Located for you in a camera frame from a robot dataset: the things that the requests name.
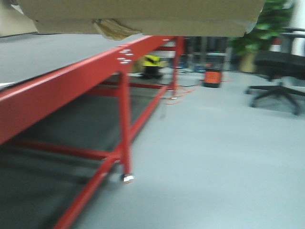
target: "black chair seat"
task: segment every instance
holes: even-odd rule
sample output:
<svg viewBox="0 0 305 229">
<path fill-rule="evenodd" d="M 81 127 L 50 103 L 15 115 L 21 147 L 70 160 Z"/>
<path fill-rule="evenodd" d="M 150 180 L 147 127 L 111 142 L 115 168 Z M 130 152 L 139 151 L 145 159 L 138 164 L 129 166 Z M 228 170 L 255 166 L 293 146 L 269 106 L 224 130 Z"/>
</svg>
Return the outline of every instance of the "black chair seat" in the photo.
<svg viewBox="0 0 305 229">
<path fill-rule="evenodd" d="M 283 52 L 261 51 L 255 59 L 254 64 L 260 67 L 278 68 L 279 73 L 302 73 L 305 72 L 305 57 Z"/>
</svg>

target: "yellow object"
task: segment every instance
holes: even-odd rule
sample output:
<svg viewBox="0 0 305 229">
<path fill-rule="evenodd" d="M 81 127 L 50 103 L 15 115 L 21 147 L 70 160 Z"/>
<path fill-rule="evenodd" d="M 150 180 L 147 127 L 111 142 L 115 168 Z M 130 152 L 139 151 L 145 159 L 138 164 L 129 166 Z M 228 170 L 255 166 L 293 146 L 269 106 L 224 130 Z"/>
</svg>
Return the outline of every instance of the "yellow object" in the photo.
<svg viewBox="0 0 305 229">
<path fill-rule="evenodd" d="M 153 55 L 145 55 L 143 66 L 160 66 L 160 57 Z"/>
</svg>

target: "floor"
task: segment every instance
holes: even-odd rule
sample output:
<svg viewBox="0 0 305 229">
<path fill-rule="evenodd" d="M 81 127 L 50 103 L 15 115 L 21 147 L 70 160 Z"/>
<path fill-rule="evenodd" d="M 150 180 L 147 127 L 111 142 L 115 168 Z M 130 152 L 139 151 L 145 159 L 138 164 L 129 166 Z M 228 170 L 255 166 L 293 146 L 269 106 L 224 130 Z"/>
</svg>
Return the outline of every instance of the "floor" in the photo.
<svg viewBox="0 0 305 229">
<path fill-rule="evenodd" d="M 179 82 L 200 77 L 181 73 Z M 245 88 L 273 83 L 245 73 L 224 73 L 223 81 L 220 88 L 198 86 L 175 105 L 161 102 L 132 145 L 135 181 L 121 184 L 115 166 L 72 228 L 304 229 L 304 101 L 300 116 L 277 99 L 251 108 Z M 132 94 L 134 118 L 153 92 Z M 82 96 L 21 135 L 111 149 L 119 134 L 114 100 Z M 98 166 L 0 151 L 1 229 L 51 228 Z"/>
</svg>

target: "cardboard box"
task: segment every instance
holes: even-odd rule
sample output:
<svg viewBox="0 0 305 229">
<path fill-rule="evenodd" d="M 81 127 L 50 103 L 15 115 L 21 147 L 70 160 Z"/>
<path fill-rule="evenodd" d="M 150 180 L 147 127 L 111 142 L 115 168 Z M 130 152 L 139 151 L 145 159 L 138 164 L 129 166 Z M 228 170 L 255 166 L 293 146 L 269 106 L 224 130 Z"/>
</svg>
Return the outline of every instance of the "cardboard box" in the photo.
<svg viewBox="0 0 305 229">
<path fill-rule="evenodd" d="M 11 6 L 9 0 L 0 0 L 0 37 L 36 32 L 32 20 Z"/>
<path fill-rule="evenodd" d="M 243 36 L 264 0 L 19 0 L 41 33 Z"/>
</svg>

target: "red metal frame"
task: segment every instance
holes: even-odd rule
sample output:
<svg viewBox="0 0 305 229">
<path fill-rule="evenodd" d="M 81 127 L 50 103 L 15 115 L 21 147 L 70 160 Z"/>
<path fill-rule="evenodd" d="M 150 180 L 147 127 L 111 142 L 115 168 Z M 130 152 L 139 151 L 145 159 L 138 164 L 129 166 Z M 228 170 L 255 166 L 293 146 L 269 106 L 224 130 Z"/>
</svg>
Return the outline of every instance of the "red metal frame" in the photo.
<svg viewBox="0 0 305 229">
<path fill-rule="evenodd" d="M 158 48 L 171 39 L 176 39 L 175 47 Z M 167 90 L 172 90 L 173 95 L 175 95 L 177 86 L 176 66 L 179 55 L 183 51 L 182 42 L 183 37 L 144 36 L 87 60 L 0 92 L 0 144 L 6 143 L 103 160 L 96 173 L 59 219 L 54 227 L 55 229 L 69 228 L 116 161 L 123 165 L 124 174 L 131 172 L 131 140 L 145 123 L 164 93 Z M 129 83 L 127 72 L 131 62 L 152 50 L 176 51 L 171 85 Z M 119 72 L 119 82 L 112 83 L 112 85 L 116 85 L 115 87 L 105 88 L 100 85 L 101 82 L 116 72 Z M 132 126 L 130 121 L 130 86 L 159 89 Z M 84 93 L 119 97 L 121 142 L 112 152 L 59 146 L 25 139 L 12 139 L 16 134 Z"/>
</svg>

